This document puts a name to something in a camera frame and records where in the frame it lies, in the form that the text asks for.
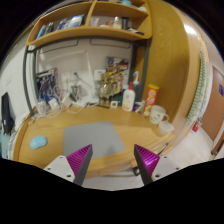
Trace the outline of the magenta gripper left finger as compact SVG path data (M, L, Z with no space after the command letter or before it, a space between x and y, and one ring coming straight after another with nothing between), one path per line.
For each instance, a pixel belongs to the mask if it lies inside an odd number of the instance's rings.
M66 157L75 175L74 183L78 186L84 182L92 155L92 145L87 145Z

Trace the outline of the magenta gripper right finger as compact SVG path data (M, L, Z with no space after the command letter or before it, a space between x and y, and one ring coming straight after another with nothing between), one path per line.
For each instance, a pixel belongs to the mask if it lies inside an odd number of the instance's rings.
M152 183L152 173L155 170L160 157L152 151L137 144L134 145L134 156L143 184L148 185Z

